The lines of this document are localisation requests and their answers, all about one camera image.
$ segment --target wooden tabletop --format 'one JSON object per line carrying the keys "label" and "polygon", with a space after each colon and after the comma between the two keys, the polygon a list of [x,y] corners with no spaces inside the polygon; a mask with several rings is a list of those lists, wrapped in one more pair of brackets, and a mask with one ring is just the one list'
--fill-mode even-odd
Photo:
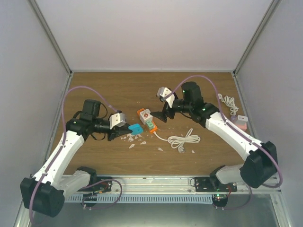
{"label": "wooden tabletop", "polygon": [[[201,73],[209,77],[216,85],[218,91],[224,96],[235,98],[240,108],[238,114],[243,114],[238,92],[230,73]],[[156,97],[160,87],[174,89],[183,79],[193,75],[186,72],[93,72],[75,73],[71,86],[89,86],[97,90],[115,108],[120,109],[127,116],[129,124],[141,123],[137,110],[148,108],[150,111],[162,110],[163,103]],[[201,88],[204,101],[217,105],[215,92],[211,84],[203,78],[194,78]],[[181,89],[177,95],[182,97]],[[74,113],[82,109],[85,99],[100,100],[92,91],[77,89],[72,91],[65,102],[65,119],[72,118]],[[230,116],[229,108],[222,105],[224,114]],[[105,113],[100,109],[100,116]],[[201,137],[198,144],[184,145],[186,152],[178,153],[170,144],[161,141],[147,132],[146,127],[142,137],[128,142],[127,139],[116,138],[111,142],[107,140],[95,141],[91,137],[73,157],[66,174],[73,174],[80,166],[87,166],[97,170],[98,174],[118,175],[208,175],[221,165],[236,165],[242,159],[227,143],[213,132],[204,129],[199,124],[176,114],[174,120],[168,119],[163,123],[154,119],[159,131],[158,135],[167,137],[185,136],[190,128],[193,133]],[[62,135],[62,123],[59,124],[54,145]]]}

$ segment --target ventilation grille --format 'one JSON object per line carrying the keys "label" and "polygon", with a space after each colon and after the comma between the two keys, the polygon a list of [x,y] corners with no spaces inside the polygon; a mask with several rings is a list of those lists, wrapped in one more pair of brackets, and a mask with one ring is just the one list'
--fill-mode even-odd
{"label": "ventilation grille", "polygon": [[[99,194],[97,197],[89,197],[97,201],[86,201],[92,203],[112,203],[118,195]],[[82,202],[83,195],[74,194],[67,198],[65,202]],[[204,203],[212,204],[211,195],[122,195],[119,203]]]}

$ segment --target purple cable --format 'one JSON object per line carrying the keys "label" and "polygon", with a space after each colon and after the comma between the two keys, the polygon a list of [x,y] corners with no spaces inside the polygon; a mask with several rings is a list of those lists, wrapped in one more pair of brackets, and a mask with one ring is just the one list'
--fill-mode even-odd
{"label": "purple cable", "polygon": [[[114,206],[120,200],[120,198],[122,196],[122,185],[121,185],[121,183],[119,181],[117,181],[115,179],[105,179],[105,180],[102,180],[102,181],[98,181],[97,183],[93,183],[93,184],[88,185],[86,187],[83,187],[81,189],[87,189],[87,188],[93,187],[93,186],[95,186],[97,184],[100,184],[100,183],[106,182],[106,181],[114,181],[114,182],[118,183],[118,185],[120,186],[120,194],[119,194],[118,198],[113,203],[109,204],[108,206],[105,206],[105,207],[96,207],[96,208],[90,207],[89,208],[90,210],[103,210],[103,209],[107,209],[107,208],[110,208],[110,207]],[[82,206],[83,207],[84,207],[84,201],[85,201],[85,198],[82,200]]]}
{"label": "purple cable", "polygon": [[58,152],[56,153],[56,155],[54,156],[54,158],[52,159],[52,161],[48,164],[48,166],[45,168],[45,174],[42,174],[41,178],[39,179],[38,183],[36,184],[34,190],[33,190],[33,193],[32,193],[32,196],[30,198],[30,202],[29,202],[29,219],[30,219],[30,222],[33,224],[33,225],[41,225],[42,223],[35,223],[34,221],[34,212],[33,212],[33,204],[34,204],[34,198],[35,198],[35,195],[37,193],[37,190],[41,184],[41,182],[43,181],[44,177],[46,176],[48,170],[51,168],[52,164],[55,162],[55,160],[57,159],[57,157],[59,156],[59,154],[61,153],[64,145],[65,145],[65,141],[66,141],[66,125],[65,125],[65,118],[64,118],[64,103],[65,103],[65,99],[67,97],[67,95],[75,90],[75,89],[78,89],[78,88],[85,88],[85,89],[88,89],[88,90],[91,90],[93,92],[95,92],[103,101],[104,103],[109,107],[111,108],[113,111],[117,112],[117,109],[115,109],[112,105],[110,105],[107,100],[96,90],[92,89],[91,87],[87,87],[87,86],[76,86],[76,87],[73,87],[71,89],[69,89],[67,91],[67,93],[65,94],[64,98],[63,98],[63,102],[62,102],[62,109],[61,109],[61,117],[62,117],[62,123],[63,123],[63,140],[62,140],[62,145],[59,147],[59,150]]}
{"label": "purple cable", "polygon": [[233,130],[235,131],[238,135],[240,135],[242,138],[244,138],[246,141],[248,141],[249,143],[252,143],[254,146],[256,146],[257,148],[259,148],[261,151],[263,151],[263,153],[272,161],[272,163],[274,164],[277,172],[278,172],[278,175],[279,175],[279,178],[280,178],[280,181],[275,184],[275,185],[268,185],[268,184],[262,184],[263,186],[265,187],[268,187],[268,188],[278,188],[282,185],[283,183],[283,177],[282,177],[282,172],[281,172],[281,169],[280,167],[278,166],[277,162],[274,160],[273,157],[271,157],[271,155],[264,149],[262,148],[260,145],[252,142],[252,140],[250,140],[249,138],[247,138],[246,136],[244,136],[242,133],[240,133],[237,129],[235,129],[229,122],[226,122],[226,117],[224,116],[223,114],[223,111],[222,111],[222,107],[221,107],[221,103],[220,103],[220,99],[219,99],[219,96],[218,96],[218,90],[216,88],[216,86],[214,85],[214,83],[206,76],[204,75],[193,75],[193,76],[189,76],[187,77],[186,79],[184,79],[181,83],[179,83],[178,86],[176,86],[176,88],[170,93],[168,94],[167,96],[164,97],[164,99],[167,99],[168,97],[170,97],[171,95],[173,95],[176,90],[185,82],[187,81],[188,79],[190,78],[193,78],[193,77],[202,77],[206,80],[208,80],[212,86],[214,87],[214,91],[216,92],[216,98],[217,98],[217,102],[218,102],[218,107],[219,107],[219,110],[220,110],[220,114],[221,114],[221,117],[222,119],[225,121],[225,123]]}
{"label": "purple cable", "polygon": [[247,185],[247,187],[248,187],[248,190],[250,192],[250,198],[248,199],[248,201],[244,205],[239,206],[239,207],[231,207],[231,208],[227,207],[227,208],[223,208],[223,207],[217,207],[216,205],[213,204],[213,207],[215,207],[215,208],[222,208],[223,210],[239,210],[239,209],[242,209],[242,208],[246,207],[248,204],[250,204],[250,202],[252,200],[252,190],[251,190],[251,187],[249,187],[248,185]]}

